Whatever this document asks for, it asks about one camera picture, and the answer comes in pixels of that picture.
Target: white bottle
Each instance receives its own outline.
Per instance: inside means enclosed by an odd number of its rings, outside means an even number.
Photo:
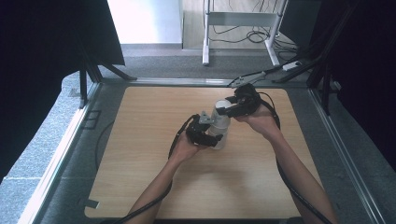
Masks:
[[[210,125],[207,130],[207,134],[216,136],[222,134],[221,140],[216,144],[213,149],[222,149],[225,146],[225,142],[227,141],[227,133],[228,126],[230,126],[231,120],[227,115],[219,115],[216,108],[228,108],[231,106],[231,103],[227,100],[219,100],[215,104],[215,108],[213,108],[211,119],[214,120],[214,123]]]

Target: forearm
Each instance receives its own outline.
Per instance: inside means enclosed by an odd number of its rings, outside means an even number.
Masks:
[[[310,202],[331,223],[337,223],[332,204],[318,181],[306,169],[283,135],[276,134],[269,139],[274,148],[276,158],[287,179],[308,202]],[[293,196],[305,223],[323,223],[311,211]]]
[[[172,178],[175,175],[179,165],[179,161],[169,160],[134,203],[130,213],[143,207],[147,203],[150,203],[163,194],[168,188],[169,184],[172,182]],[[150,207],[149,210],[138,215],[137,217],[132,218],[126,223],[152,223],[160,209],[160,206],[161,202],[155,204],[154,206]]]

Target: white floor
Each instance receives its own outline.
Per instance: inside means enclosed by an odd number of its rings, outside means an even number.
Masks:
[[[108,0],[121,44],[181,43],[181,0]]]

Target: left arm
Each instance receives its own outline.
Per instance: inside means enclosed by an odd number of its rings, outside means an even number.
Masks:
[[[134,206],[131,208],[130,213],[141,208],[147,203],[159,197],[166,191],[175,175],[177,168],[183,161],[193,157],[199,150],[203,149],[202,146],[196,146],[190,142],[185,132],[183,132],[177,140],[177,144],[173,151],[172,156],[169,158],[165,166],[151,181],[148,187],[143,191]],[[153,205],[147,211],[127,221],[127,224],[135,223],[152,223],[160,210],[161,202]]]

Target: wooden board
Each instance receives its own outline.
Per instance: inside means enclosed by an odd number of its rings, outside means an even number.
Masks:
[[[281,129],[318,180],[304,136],[284,90],[260,90],[273,98]],[[232,89],[131,87],[126,89],[90,199],[88,217],[123,217],[163,168],[180,126],[210,114]],[[246,123],[232,119],[224,149],[207,149],[177,171],[158,218],[286,218],[298,216],[276,169],[270,144]]]

